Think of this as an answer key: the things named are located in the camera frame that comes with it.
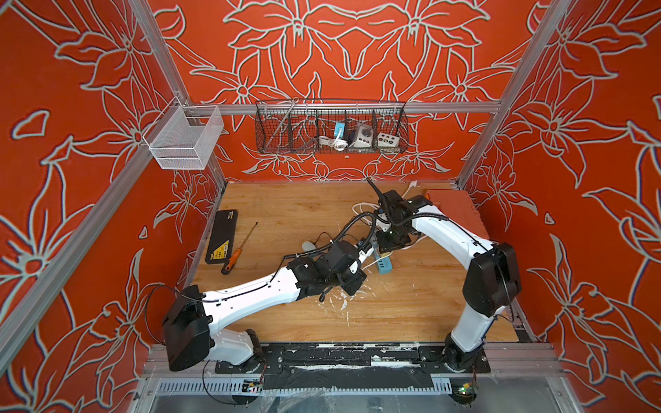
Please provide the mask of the white bluetooth headset case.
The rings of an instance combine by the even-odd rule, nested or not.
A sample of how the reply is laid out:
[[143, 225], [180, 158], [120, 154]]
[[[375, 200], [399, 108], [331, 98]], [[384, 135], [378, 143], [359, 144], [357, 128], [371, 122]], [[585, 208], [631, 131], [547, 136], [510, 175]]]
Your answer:
[[304, 252], [313, 251], [316, 249], [316, 245], [310, 241], [305, 241], [302, 243], [301, 248]]

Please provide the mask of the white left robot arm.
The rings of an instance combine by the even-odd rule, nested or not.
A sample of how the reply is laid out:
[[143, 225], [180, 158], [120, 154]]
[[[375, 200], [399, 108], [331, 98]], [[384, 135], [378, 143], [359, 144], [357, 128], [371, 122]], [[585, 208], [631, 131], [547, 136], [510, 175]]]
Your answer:
[[358, 245], [339, 241], [316, 259], [299, 254], [273, 274], [237, 287], [204, 293], [196, 285], [187, 287], [162, 323], [170, 371], [209, 360], [240, 366], [261, 357], [255, 332], [232, 331], [228, 326], [272, 306], [309, 297], [324, 300], [335, 287], [355, 294], [367, 278], [361, 267], [373, 252], [366, 241]]

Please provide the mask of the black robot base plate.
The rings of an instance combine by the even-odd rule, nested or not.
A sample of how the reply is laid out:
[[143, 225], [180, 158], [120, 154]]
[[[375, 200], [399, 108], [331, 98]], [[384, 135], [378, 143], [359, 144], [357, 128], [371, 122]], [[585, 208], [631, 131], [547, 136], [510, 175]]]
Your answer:
[[263, 355], [232, 366], [217, 361], [218, 374], [256, 375], [267, 390], [451, 392], [454, 380], [489, 374], [484, 351], [465, 370], [451, 371], [442, 343], [271, 342]]

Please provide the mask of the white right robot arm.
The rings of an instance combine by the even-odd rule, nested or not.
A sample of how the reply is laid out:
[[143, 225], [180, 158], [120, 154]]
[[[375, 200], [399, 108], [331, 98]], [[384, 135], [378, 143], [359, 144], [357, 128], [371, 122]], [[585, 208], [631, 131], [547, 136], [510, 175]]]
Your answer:
[[479, 358], [494, 320], [522, 290], [516, 251], [466, 229], [421, 195], [405, 199], [395, 190], [373, 190], [379, 203], [375, 214], [384, 225], [375, 234], [381, 254], [404, 249], [412, 235], [424, 235], [466, 270], [466, 304], [445, 339], [441, 360], [453, 372], [467, 370]]

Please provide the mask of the blue usb charger hub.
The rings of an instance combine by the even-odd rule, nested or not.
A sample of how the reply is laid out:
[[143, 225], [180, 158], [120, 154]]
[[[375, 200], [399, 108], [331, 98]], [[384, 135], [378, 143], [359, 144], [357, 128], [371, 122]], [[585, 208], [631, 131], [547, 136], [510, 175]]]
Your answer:
[[374, 265], [377, 267], [378, 272], [380, 275], [387, 275], [392, 272], [392, 269], [394, 268], [392, 266], [392, 261], [390, 256], [392, 255], [391, 252], [387, 252], [385, 254], [380, 254], [379, 251], [375, 251], [374, 257]]

